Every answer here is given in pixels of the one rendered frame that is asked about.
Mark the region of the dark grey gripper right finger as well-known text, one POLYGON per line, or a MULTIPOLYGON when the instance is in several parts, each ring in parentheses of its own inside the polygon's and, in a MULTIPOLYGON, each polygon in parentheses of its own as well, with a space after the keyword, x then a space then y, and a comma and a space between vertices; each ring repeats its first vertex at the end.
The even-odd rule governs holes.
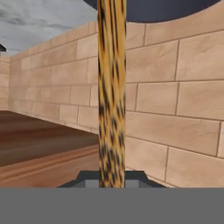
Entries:
POLYGON ((164 185, 148 179, 144 171, 126 171, 124 177, 126 188, 165 188, 164 185))

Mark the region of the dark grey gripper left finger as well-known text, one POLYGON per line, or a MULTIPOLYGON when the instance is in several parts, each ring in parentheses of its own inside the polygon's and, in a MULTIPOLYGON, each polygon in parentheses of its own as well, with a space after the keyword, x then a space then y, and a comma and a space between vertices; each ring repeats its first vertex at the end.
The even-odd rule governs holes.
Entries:
POLYGON ((98 188, 99 172, 98 171, 80 171, 76 179, 73 179, 59 188, 98 188))

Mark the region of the dark blue-grey pot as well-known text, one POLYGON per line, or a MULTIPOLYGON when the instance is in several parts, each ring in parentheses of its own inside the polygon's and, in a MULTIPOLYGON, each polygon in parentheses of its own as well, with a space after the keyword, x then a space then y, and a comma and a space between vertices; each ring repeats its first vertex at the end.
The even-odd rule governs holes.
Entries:
POLYGON ((156 24, 186 18, 221 0, 126 0, 124 19, 131 23, 156 24))

